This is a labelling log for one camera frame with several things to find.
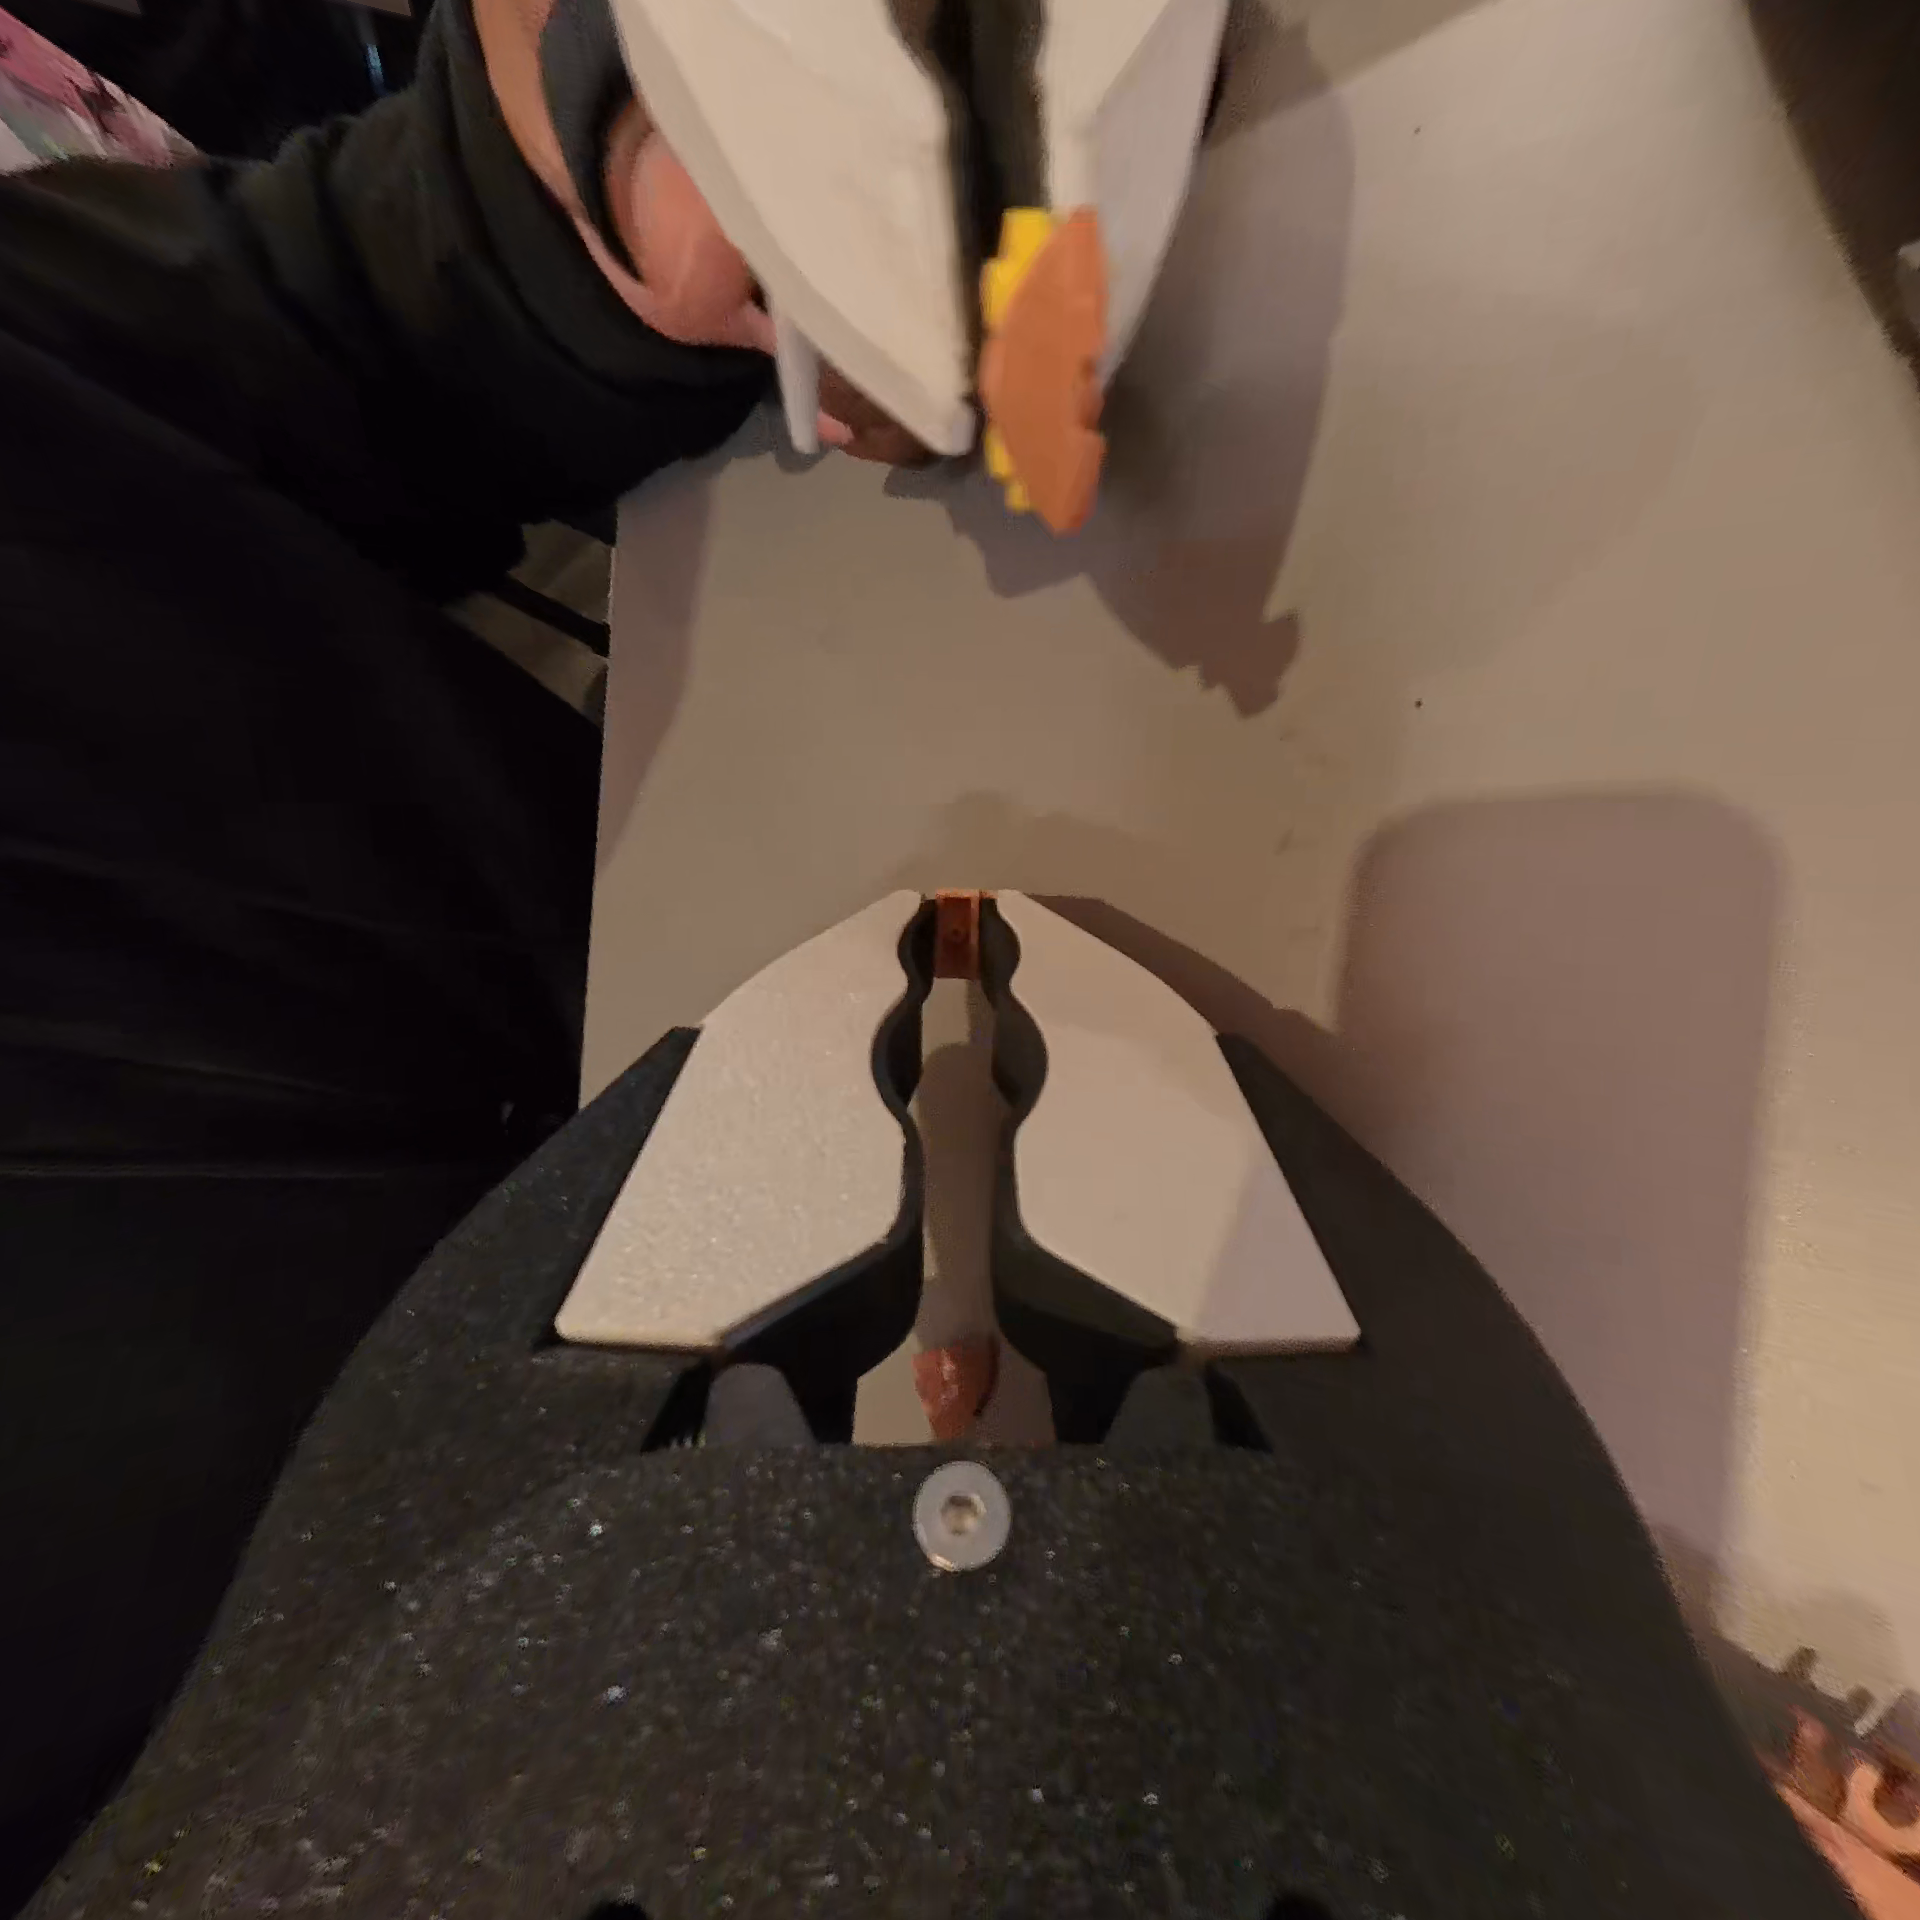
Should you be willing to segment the small reddish brown piece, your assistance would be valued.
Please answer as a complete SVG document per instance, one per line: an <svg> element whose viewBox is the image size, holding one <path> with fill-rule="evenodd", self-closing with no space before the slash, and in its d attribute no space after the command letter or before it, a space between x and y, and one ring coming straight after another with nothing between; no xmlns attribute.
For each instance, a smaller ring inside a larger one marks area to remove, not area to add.
<svg viewBox="0 0 1920 1920"><path fill-rule="evenodd" d="M909 1381L932 1443L972 1436L995 1400L999 1338L974 1332L909 1357Z"/></svg>

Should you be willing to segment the pink printed cloth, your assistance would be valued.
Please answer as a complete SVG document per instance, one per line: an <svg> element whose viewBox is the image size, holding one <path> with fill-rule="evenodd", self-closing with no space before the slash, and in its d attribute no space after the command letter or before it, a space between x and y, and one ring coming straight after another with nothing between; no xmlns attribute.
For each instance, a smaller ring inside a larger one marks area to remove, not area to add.
<svg viewBox="0 0 1920 1920"><path fill-rule="evenodd" d="M166 169L197 151L152 108L2 12L2 175L64 162Z"/></svg>

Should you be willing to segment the striped white cloth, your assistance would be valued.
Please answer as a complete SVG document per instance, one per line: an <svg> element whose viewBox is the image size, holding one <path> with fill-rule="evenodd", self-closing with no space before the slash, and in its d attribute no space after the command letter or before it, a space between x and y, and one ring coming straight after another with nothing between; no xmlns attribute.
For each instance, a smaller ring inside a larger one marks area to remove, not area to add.
<svg viewBox="0 0 1920 1920"><path fill-rule="evenodd" d="M612 508L528 526L507 575L445 609L595 731L605 726L613 541Z"/></svg>

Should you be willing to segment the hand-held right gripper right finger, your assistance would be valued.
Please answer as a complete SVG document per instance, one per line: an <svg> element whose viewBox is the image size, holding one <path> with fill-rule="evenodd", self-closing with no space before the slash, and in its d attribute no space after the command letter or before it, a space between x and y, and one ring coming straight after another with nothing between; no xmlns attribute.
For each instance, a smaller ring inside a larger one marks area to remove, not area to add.
<svg viewBox="0 0 1920 1920"><path fill-rule="evenodd" d="M991 1302L1054 1436L1102 1443L1164 1370L1353 1350L1355 1312L1211 1022L1023 893L974 923L1006 1104Z"/></svg>

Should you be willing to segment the pile of orange toy pieces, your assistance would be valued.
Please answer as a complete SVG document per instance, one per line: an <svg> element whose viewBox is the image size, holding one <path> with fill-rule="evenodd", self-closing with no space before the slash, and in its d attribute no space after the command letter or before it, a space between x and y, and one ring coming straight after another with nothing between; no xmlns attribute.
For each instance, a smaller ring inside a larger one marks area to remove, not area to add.
<svg viewBox="0 0 1920 1920"><path fill-rule="evenodd" d="M1917 1915L1917 1693L1827 1693L1809 1647L1766 1667L1712 1639L1705 1660L1801 1837L1869 1918Z"/></svg>

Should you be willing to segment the light grey desk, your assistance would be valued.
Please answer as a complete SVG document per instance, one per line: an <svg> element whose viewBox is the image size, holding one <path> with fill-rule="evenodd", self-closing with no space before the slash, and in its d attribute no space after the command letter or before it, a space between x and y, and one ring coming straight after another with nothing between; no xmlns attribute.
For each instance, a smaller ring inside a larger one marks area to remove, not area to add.
<svg viewBox="0 0 1920 1920"><path fill-rule="evenodd" d="M622 504L583 1092L1025 894L1221 1036L1355 1349L583 1473L560 1760L649 1916L1853 1916L1707 1645L1915 1682L1910 372L1747 5L1220 55L1077 535L776 405ZM991 1021L929 971L906 1343L995 1318Z"/></svg>

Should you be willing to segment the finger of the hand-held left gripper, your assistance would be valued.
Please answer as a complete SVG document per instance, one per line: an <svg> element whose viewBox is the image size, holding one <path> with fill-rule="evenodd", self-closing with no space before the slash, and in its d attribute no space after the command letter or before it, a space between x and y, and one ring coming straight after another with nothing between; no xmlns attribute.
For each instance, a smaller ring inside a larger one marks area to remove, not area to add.
<svg viewBox="0 0 1920 1920"><path fill-rule="evenodd" d="M1036 57L1048 204L1090 211L1109 386L1172 246L1220 75L1226 3L1048 3Z"/></svg>
<svg viewBox="0 0 1920 1920"><path fill-rule="evenodd" d="M972 451L947 98L881 3L616 3L635 94L749 271L933 456Z"/></svg>

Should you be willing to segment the person's left hand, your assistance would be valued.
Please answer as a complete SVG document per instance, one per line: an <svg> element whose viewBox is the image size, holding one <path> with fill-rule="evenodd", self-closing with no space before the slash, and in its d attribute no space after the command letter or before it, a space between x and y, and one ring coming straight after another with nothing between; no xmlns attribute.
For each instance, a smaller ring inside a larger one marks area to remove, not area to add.
<svg viewBox="0 0 1920 1920"><path fill-rule="evenodd" d="M491 96L520 156L560 204L613 293L653 333L774 363L765 300L629 79L613 5L471 6ZM933 5L888 5L932 62ZM833 371L821 375L823 444L868 458L932 454Z"/></svg>

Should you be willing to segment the orange toy brick plate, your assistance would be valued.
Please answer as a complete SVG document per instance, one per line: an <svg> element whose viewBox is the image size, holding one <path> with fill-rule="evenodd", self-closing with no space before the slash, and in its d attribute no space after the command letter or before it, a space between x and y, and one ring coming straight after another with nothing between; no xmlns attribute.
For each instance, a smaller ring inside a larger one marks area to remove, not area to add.
<svg viewBox="0 0 1920 1920"><path fill-rule="evenodd" d="M1077 535L1105 458L1108 273L1096 212L1012 207L978 275L979 463L1016 517Z"/></svg>

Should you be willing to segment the yellow toy brick plate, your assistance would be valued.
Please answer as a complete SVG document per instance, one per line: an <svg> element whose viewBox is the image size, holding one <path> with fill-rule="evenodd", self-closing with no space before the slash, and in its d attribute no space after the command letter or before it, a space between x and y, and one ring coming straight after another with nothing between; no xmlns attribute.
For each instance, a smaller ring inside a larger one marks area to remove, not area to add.
<svg viewBox="0 0 1920 1920"><path fill-rule="evenodd" d="M1048 499L1072 396L1072 303L1058 286L1056 232L1044 209L1008 211L978 282L979 448L1003 504L1023 517L1037 517Z"/></svg>

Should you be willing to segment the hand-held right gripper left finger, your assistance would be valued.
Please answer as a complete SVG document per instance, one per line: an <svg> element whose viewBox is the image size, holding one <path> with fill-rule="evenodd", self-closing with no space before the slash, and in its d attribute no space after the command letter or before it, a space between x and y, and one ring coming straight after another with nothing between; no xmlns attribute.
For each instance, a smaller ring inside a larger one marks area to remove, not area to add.
<svg viewBox="0 0 1920 1920"><path fill-rule="evenodd" d="M686 1034L555 1338L774 1370L818 1436L849 1440L860 1382L922 1305L929 990L932 904L891 893L724 999Z"/></svg>

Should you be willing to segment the person's black clothing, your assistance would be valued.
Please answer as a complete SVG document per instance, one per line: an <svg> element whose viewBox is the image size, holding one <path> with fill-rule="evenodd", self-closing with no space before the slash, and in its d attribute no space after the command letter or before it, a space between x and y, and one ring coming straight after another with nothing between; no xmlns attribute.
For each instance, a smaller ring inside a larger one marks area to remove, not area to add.
<svg viewBox="0 0 1920 1920"><path fill-rule="evenodd" d="M3 448L3 1915L324 1389L573 1107L587 721L170 438Z"/></svg>

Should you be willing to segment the person's left forearm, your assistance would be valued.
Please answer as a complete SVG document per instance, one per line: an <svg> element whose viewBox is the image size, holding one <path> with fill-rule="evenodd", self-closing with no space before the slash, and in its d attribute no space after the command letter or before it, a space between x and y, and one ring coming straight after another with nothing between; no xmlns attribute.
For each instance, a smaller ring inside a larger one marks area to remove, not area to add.
<svg viewBox="0 0 1920 1920"><path fill-rule="evenodd" d="M525 526L613 506L720 448L765 357L670 342L620 300L515 149L469 5L413 82L269 160L61 160L3 176L3 420L55 441L29 506L155 428L436 603L504 577Z"/></svg>

